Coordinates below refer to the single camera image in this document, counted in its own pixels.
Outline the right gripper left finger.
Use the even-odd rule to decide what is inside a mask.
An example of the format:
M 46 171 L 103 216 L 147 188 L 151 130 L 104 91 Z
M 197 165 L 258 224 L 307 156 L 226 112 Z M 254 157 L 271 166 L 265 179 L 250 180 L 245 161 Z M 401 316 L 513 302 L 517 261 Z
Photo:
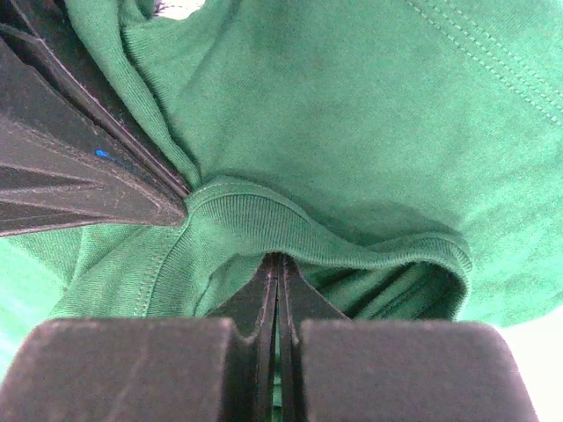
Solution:
M 278 258 L 202 318 L 54 319 L 1 386 L 4 421 L 268 421 Z

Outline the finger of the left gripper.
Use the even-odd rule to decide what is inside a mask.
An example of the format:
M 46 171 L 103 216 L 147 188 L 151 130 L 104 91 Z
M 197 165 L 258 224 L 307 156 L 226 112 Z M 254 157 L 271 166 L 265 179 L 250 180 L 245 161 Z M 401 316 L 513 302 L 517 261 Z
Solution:
M 2 1 L 1 33 L 73 106 L 185 198 L 189 184 L 144 133 L 71 26 L 63 1 Z
M 1 234 L 178 226 L 181 197 L 1 45 Z

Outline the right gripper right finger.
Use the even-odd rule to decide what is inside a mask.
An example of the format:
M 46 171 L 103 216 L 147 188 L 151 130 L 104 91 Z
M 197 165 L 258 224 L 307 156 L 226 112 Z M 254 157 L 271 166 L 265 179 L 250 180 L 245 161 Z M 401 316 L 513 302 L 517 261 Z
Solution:
M 502 335 L 484 324 L 353 321 L 280 256 L 283 421 L 534 421 Z

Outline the dark green t-shirt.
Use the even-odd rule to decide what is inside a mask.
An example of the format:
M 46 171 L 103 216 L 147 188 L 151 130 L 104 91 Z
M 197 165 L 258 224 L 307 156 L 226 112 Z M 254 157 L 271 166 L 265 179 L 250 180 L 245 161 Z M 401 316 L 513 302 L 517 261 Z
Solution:
M 67 2 L 187 219 L 3 238 L 2 369 L 49 318 L 203 316 L 276 251 L 355 319 L 561 305 L 561 2 L 153 9 Z

